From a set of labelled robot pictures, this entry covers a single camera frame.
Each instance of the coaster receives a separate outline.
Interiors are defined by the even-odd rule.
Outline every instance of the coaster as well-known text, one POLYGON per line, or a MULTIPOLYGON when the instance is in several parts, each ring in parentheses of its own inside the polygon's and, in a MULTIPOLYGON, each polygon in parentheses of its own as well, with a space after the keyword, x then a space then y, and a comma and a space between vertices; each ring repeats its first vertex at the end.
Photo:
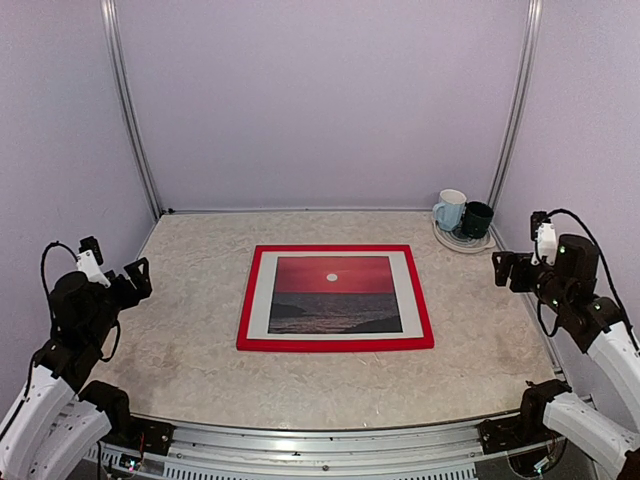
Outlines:
POLYGON ((435 219, 433 223, 433 233, 438 241, 445 247, 458 253, 480 253, 496 246, 496 242, 490 233, 483 238, 469 238, 462 235, 460 227, 456 227, 452 232, 442 230, 435 219))

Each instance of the framed picture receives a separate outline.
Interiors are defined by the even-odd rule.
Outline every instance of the framed picture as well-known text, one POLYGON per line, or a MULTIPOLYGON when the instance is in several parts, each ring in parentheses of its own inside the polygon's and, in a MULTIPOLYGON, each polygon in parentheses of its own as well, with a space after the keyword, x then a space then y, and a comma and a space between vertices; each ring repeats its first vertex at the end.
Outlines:
POLYGON ((256 247, 238 350, 379 352, 433 346, 408 245, 256 247))

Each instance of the sunset photo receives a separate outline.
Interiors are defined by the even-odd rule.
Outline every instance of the sunset photo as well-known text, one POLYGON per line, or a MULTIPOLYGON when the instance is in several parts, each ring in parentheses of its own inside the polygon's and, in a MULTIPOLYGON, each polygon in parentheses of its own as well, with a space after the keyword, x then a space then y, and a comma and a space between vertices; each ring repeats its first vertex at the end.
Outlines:
POLYGON ((401 333, 388 257, 280 257, 270 334, 401 333))

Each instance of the red picture frame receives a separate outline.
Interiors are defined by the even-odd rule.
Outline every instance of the red picture frame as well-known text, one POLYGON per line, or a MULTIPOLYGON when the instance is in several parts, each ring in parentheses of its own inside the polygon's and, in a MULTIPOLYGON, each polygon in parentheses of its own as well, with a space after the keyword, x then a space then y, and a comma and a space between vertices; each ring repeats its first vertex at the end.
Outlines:
POLYGON ((240 326, 238 330, 238 338, 236 343, 237 349, 241 351, 257 351, 257 352, 305 352, 305 353, 339 353, 339 352, 382 352, 382 351, 399 351, 399 350, 419 350, 430 349, 435 346, 433 331, 429 320, 427 305, 420 284, 420 277, 415 265, 413 254, 409 245, 260 245, 254 252, 252 265, 249 273, 244 305, 242 308, 240 326), (408 270, 408 278, 412 298, 415 300, 415 308, 419 316, 419 325, 422 329, 422 335, 412 338, 371 338, 375 335, 369 335, 367 339, 345 340, 326 340, 326 339, 278 339, 273 338, 251 338, 249 335, 250 323, 252 321, 252 312, 254 300, 256 299, 256 289, 258 287, 259 276, 263 257, 267 254, 283 255, 288 253, 291 255, 303 255, 314 253, 319 255, 328 255, 330 253, 339 253, 344 257, 350 253, 354 255, 372 255, 384 256, 385 252, 396 254, 394 258, 398 259, 397 254, 402 254, 408 270))

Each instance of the cable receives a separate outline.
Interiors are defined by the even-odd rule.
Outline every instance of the cable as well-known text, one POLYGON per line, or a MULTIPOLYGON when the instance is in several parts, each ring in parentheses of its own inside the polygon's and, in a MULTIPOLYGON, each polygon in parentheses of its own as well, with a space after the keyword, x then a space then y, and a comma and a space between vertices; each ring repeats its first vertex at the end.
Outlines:
POLYGON ((553 456, 553 454, 555 453, 557 446, 558 446, 558 436, 554 432, 551 432, 551 452, 549 452, 551 456, 553 456))
POLYGON ((142 461, 144 460, 144 432, 142 432, 142 435, 140 437, 140 463, 142 463, 142 461))
POLYGON ((535 242, 533 242, 533 251, 536 254, 536 260, 538 263, 542 263, 542 259, 540 258, 540 252, 538 252, 538 239, 536 238, 535 242))
POLYGON ((102 478, 102 445, 100 445, 100 441, 97 441, 96 444, 98 445, 98 463, 97 463, 97 470, 96 470, 96 478, 98 480, 100 480, 102 478))
POLYGON ((596 237, 593 236, 593 233, 591 233, 591 230, 589 230, 589 227, 587 227, 587 225, 580 219, 580 217, 578 217, 578 215, 573 213, 571 210, 567 210, 565 208, 557 208, 549 212, 545 220, 550 219, 554 215, 558 215, 558 214, 568 215, 569 217, 573 218, 578 223, 578 225, 580 225, 580 227, 582 227, 582 229, 585 231, 585 233, 589 237, 589 240, 591 240, 591 243, 593 243, 595 247, 598 249, 598 254, 602 259, 602 266, 604 267, 604 273, 606 274, 607 282, 609 283, 609 289, 611 290, 611 294, 613 295, 613 298, 615 299, 616 303, 618 304, 618 307, 620 308, 620 312, 622 313, 622 321, 627 329, 627 333, 629 334, 631 343, 633 347, 636 349, 636 352, 640 351, 638 342, 636 341, 635 336, 633 335, 633 325, 631 325, 631 321, 629 320, 629 316, 627 315, 627 310, 626 308, 624 308, 624 304, 620 299, 620 295, 618 295, 618 291, 616 290, 616 287, 613 284, 613 278, 611 277, 611 270, 609 269, 609 264, 607 262, 607 259, 604 257, 604 253, 602 253, 602 249, 600 248, 600 245, 598 244, 596 237))
POLYGON ((558 319, 556 318, 556 322, 553 324, 553 330, 551 331, 551 333, 549 333, 549 331, 547 330, 547 326, 542 321, 542 301, 540 299, 538 299, 536 313, 538 317, 538 323, 540 324, 540 327, 542 328, 544 334, 549 338, 555 337, 556 333, 558 333, 558 330, 560 329, 560 322, 558 322, 558 319))
POLYGON ((550 463, 548 465, 548 468, 546 468, 542 473, 549 473, 551 470, 553 470, 554 468, 556 468, 560 464, 560 461, 562 460, 562 457, 564 457, 564 452, 567 451, 567 444, 568 443, 569 443, 569 440, 567 440, 565 438, 564 442, 562 443, 562 447, 560 447, 560 453, 558 453, 557 455, 555 455, 556 448, 554 448, 551 451, 551 453, 549 454, 549 457, 553 458, 553 463, 550 463))
POLYGON ((100 361, 104 363, 108 363, 111 361, 113 356, 116 354, 116 350, 118 349, 118 344, 120 343, 120 333, 122 328, 120 327, 120 321, 116 320, 116 341, 113 344, 113 348, 111 349, 111 355, 107 358, 101 358, 100 361))
POLYGON ((131 480, 132 478, 135 478, 135 477, 138 476, 138 474, 140 473, 140 468, 142 468, 142 462, 140 462, 140 466, 139 466, 138 470, 136 470, 136 473, 134 473, 133 475, 130 475, 128 477, 123 477, 123 476, 118 474, 117 476, 114 476, 113 478, 115 478, 116 480, 131 480))
POLYGON ((51 319, 52 336, 56 332, 54 332, 54 316, 53 316, 53 310, 51 309, 51 302, 49 301, 49 287, 47 286, 47 277, 45 276, 44 267, 47 262, 47 255, 49 254, 49 251, 51 251, 56 247, 64 248, 67 252, 69 252, 73 256, 74 262, 78 261, 78 258, 76 257, 76 254, 73 253, 73 250, 71 250, 71 248, 65 245, 64 243, 60 243, 58 241, 51 242, 49 245, 46 246, 46 248, 42 252, 42 257, 40 259, 40 279, 42 280, 42 288, 44 289, 44 294, 47 298, 47 307, 49 308, 49 318, 51 319))
POLYGON ((27 398, 29 396, 29 390, 31 389, 31 380, 32 380, 32 377, 33 377, 33 366, 34 366, 34 363, 35 363, 35 359, 36 359, 36 354, 34 353, 31 356, 31 361, 29 362, 29 373, 27 374, 27 384, 26 384, 25 389, 24 389, 24 397, 22 398, 22 400, 20 400, 20 403, 18 403, 18 406, 16 407, 15 411, 11 415, 11 418, 9 419, 9 421, 5 425, 4 429, 2 430, 2 433, 0 433, 0 442, 2 442, 2 440, 4 440, 4 437, 7 435, 7 432, 11 428, 11 425, 13 425, 13 422, 15 422, 18 414, 20 413, 20 410, 22 410, 22 406, 27 401, 27 398))

